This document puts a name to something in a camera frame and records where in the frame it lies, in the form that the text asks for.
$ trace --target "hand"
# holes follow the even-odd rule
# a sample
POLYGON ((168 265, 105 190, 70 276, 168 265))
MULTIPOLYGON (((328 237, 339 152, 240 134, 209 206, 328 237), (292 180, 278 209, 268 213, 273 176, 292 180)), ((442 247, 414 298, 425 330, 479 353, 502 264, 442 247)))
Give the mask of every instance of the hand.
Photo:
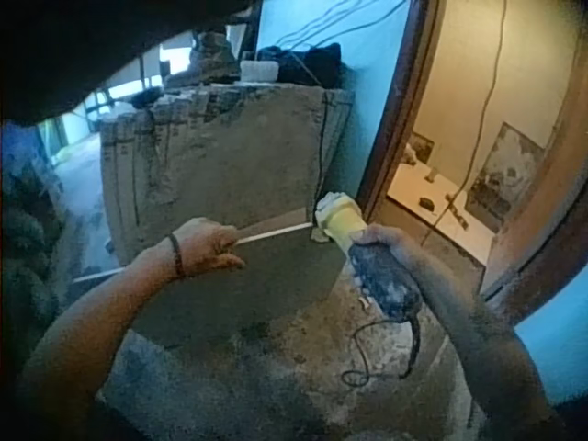
MULTIPOLYGON (((188 277, 216 269, 241 268, 245 262, 230 253, 237 242, 237 229, 206 218, 191 219, 174 231, 188 277)), ((169 239, 163 240, 171 248, 169 239)))
POLYGON ((389 246, 394 257, 411 273, 427 302, 440 290, 446 294, 457 291, 458 282, 451 270, 403 230, 372 224, 365 230, 352 232, 350 238, 358 245, 384 243, 389 246))

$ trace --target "black hair tie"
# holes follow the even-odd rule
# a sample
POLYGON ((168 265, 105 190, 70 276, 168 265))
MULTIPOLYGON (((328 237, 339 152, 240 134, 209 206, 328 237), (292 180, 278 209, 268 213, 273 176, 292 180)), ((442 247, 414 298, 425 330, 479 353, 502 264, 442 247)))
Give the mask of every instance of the black hair tie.
POLYGON ((174 259, 175 259, 175 273, 180 278, 186 278, 186 271, 184 271, 184 264, 182 263, 182 252, 180 250, 180 244, 173 233, 167 236, 172 243, 174 248, 174 259))

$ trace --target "bracelet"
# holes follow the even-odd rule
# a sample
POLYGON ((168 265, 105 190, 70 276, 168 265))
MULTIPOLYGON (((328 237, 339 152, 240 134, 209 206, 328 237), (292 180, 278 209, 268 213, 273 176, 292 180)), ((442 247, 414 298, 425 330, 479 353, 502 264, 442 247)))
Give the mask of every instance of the bracelet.
POLYGON ((180 250, 180 244, 173 233, 167 236, 172 243, 174 248, 174 259, 175 259, 175 273, 179 278, 186 278, 186 271, 184 271, 184 264, 182 263, 182 252, 180 250))

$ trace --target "person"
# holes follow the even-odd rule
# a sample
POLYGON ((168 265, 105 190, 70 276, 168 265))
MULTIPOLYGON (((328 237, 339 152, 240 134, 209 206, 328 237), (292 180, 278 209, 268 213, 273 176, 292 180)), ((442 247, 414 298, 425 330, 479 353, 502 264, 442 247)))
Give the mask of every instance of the person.
MULTIPOLYGON (((359 245, 385 243, 413 274, 456 348, 474 400, 498 432, 508 434, 500 439, 563 439, 562 424, 511 326, 463 292, 448 268, 401 230, 370 225, 351 237, 359 245)), ((51 325, 23 368, 17 397, 27 414, 40 418, 59 439, 86 439, 96 393, 143 305, 182 273, 196 277, 244 267, 232 253, 236 240, 233 227, 190 220, 75 302, 51 325)))

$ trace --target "blue wall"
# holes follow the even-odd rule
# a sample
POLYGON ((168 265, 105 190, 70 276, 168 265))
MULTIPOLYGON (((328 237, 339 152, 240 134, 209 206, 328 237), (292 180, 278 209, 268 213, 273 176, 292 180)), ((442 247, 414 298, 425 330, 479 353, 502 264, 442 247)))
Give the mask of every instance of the blue wall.
POLYGON ((516 332, 539 369, 551 403, 588 393, 588 266, 516 326, 516 332))
MULTIPOLYGON (((306 51, 310 45, 326 37, 383 17, 400 2, 401 0, 265 0, 257 47, 261 49, 275 45, 282 36, 302 28, 338 4, 340 5, 331 14, 334 19, 343 17, 344 11, 356 11, 295 49, 306 51)), ((345 79, 345 88, 356 93, 356 103, 326 183, 330 189, 345 191, 350 195, 357 192, 388 97, 409 3, 405 2, 394 14, 375 26, 325 42, 325 45, 334 42, 341 44, 343 62, 350 69, 345 79)), ((289 49, 291 44, 280 46, 289 49)))

